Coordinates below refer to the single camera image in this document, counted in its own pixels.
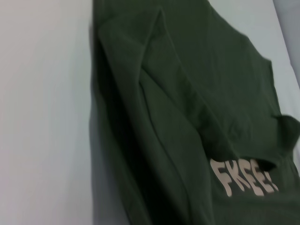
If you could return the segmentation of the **dark green t-shirt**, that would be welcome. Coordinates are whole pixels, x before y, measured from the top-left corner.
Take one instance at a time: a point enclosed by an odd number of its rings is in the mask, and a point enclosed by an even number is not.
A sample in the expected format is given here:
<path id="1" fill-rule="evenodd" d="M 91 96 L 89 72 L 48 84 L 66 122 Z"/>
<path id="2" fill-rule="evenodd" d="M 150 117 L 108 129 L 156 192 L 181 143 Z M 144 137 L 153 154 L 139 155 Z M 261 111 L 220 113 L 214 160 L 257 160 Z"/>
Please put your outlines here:
<path id="1" fill-rule="evenodd" d="M 100 139 L 129 225 L 300 225 L 272 63 L 209 0 L 92 0 Z"/>

